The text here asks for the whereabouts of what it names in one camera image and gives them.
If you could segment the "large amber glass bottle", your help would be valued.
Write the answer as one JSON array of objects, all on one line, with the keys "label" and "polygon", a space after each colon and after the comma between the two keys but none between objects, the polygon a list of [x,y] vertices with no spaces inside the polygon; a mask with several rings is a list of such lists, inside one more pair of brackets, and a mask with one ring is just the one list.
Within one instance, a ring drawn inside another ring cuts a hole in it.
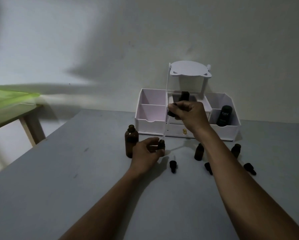
[{"label": "large amber glass bottle", "polygon": [[125,150],[128,158],[133,157],[133,147],[139,142],[139,133],[134,125],[129,125],[124,135]]}]

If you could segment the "person's right hand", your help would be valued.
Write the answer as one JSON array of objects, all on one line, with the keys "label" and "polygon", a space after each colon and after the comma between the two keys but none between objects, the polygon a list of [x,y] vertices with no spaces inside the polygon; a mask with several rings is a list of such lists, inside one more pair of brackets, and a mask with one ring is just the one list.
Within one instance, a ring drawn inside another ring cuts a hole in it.
[{"label": "person's right hand", "polygon": [[201,102],[179,101],[168,104],[169,110],[183,110],[182,122],[197,138],[211,132],[206,112]]}]

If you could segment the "black dropper with glass pipette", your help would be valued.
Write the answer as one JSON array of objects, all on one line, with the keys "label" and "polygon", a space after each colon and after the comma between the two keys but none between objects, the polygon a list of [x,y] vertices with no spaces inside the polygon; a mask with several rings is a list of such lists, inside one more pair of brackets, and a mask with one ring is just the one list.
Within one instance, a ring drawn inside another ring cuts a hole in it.
[{"label": "black dropper with glass pipette", "polygon": [[172,120],[175,120],[176,115],[171,112],[169,109],[167,110],[167,115],[166,115],[166,123],[164,125],[164,132],[163,132],[163,140],[165,140],[165,137],[167,135],[167,132],[169,130],[169,125],[170,125],[170,120],[172,118]]}]

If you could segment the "small amber glass bottle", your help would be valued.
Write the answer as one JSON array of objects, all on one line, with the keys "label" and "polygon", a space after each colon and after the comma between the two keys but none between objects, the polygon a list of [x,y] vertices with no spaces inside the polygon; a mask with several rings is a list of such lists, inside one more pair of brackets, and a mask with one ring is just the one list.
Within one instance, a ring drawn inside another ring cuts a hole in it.
[{"label": "small amber glass bottle", "polygon": [[163,157],[165,155],[165,141],[163,139],[161,139],[158,142],[156,152],[159,154],[160,157]]},{"label": "small amber glass bottle", "polygon": [[238,159],[239,155],[241,152],[241,145],[240,144],[235,144],[232,149],[231,149],[231,153],[233,154],[233,156]]},{"label": "small amber glass bottle", "polygon": [[194,159],[196,161],[202,161],[203,154],[204,154],[204,147],[203,147],[203,145],[201,143],[199,143],[199,145],[197,146],[197,148],[195,150]]}]

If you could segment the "green cloth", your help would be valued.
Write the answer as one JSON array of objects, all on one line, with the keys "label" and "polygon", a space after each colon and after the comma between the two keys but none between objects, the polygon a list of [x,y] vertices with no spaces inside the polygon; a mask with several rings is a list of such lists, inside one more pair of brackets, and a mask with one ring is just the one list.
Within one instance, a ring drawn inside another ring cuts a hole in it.
[{"label": "green cloth", "polygon": [[39,93],[0,90],[0,124],[36,108]]}]

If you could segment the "person's left hand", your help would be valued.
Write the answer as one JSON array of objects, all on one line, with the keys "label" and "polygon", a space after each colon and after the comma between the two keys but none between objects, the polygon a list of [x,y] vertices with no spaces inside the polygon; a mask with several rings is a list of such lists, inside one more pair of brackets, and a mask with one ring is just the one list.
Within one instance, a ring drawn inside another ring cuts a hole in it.
[{"label": "person's left hand", "polygon": [[149,137],[137,142],[133,147],[133,157],[128,171],[135,177],[146,174],[159,160],[150,158],[150,150],[157,150],[159,140],[158,137]]}]

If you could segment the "white cosmetic organizer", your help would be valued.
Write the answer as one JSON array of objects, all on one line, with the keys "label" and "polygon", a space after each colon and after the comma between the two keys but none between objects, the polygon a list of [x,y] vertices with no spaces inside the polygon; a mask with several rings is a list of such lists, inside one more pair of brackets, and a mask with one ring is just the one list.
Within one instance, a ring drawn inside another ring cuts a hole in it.
[{"label": "white cosmetic organizer", "polygon": [[[170,65],[171,63],[168,66],[164,89],[141,89],[135,114],[136,130],[140,134],[163,136],[168,104],[177,102],[182,91],[188,91],[190,93],[190,101],[199,101],[203,103],[208,121],[220,139],[224,141],[235,141],[240,131],[241,122],[236,113],[232,98],[225,93],[205,92],[210,78],[204,78],[202,76],[170,75]],[[184,85],[180,85],[178,89],[168,88],[168,83],[171,81],[185,79],[185,81],[188,82],[190,78],[202,79],[202,85],[197,91],[190,91],[190,89],[185,88]],[[231,106],[233,110],[228,125],[219,127],[216,125],[216,121],[224,105]],[[183,125],[182,121],[172,120],[172,118],[170,124]]]}]

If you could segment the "white drawer with gold knob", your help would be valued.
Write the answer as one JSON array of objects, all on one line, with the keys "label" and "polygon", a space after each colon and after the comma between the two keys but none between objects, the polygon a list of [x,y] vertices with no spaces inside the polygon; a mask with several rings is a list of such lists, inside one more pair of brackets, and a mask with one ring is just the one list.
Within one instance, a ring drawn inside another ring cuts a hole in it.
[{"label": "white drawer with gold knob", "polygon": [[166,125],[165,136],[179,138],[195,138],[193,133],[182,124]]}]

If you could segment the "person's right forearm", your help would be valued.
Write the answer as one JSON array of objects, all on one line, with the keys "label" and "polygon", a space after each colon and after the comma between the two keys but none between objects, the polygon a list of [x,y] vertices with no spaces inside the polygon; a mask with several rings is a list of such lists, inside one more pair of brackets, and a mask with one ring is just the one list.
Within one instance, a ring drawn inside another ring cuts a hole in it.
[{"label": "person's right forearm", "polygon": [[299,240],[299,225],[247,173],[209,124],[186,127],[207,152],[219,194],[239,238]]}]

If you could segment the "white tilting mirror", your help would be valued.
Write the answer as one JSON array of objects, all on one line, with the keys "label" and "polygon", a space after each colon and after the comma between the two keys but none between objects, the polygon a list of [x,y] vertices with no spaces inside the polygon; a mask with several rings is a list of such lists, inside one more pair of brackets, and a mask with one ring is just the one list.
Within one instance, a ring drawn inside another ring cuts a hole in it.
[{"label": "white tilting mirror", "polygon": [[181,60],[171,63],[171,76],[202,76],[204,78],[211,78],[210,65],[205,66],[195,61]]}]

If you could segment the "person's left forearm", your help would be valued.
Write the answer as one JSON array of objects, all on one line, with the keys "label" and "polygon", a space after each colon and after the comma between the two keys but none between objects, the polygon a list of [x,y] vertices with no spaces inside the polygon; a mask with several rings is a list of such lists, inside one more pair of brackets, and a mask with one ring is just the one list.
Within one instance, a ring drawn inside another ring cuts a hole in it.
[{"label": "person's left forearm", "polygon": [[59,240],[112,240],[135,190],[147,174],[128,169]]}]

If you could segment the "wooden side table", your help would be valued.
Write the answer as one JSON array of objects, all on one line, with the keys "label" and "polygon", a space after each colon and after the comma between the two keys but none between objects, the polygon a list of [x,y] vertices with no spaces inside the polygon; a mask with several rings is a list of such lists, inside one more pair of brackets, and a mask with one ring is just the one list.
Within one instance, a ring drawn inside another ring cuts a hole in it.
[{"label": "wooden side table", "polygon": [[3,119],[3,121],[0,122],[0,128],[19,120],[28,137],[28,140],[30,141],[32,147],[34,147],[46,139],[45,133],[37,115],[37,113],[43,107],[44,106],[42,104],[37,104],[35,108],[23,112],[20,115],[15,115],[9,119]]}]

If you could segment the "black labelled bottle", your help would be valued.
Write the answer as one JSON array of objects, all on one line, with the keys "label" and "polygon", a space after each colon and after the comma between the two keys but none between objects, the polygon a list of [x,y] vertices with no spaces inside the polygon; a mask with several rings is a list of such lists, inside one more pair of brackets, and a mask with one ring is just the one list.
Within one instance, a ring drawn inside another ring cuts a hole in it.
[{"label": "black labelled bottle", "polygon": [[228,125],[233,108],[229,105],[224,105],[219,113],[216,121],[216,125],[219,127],[225,127]]}]

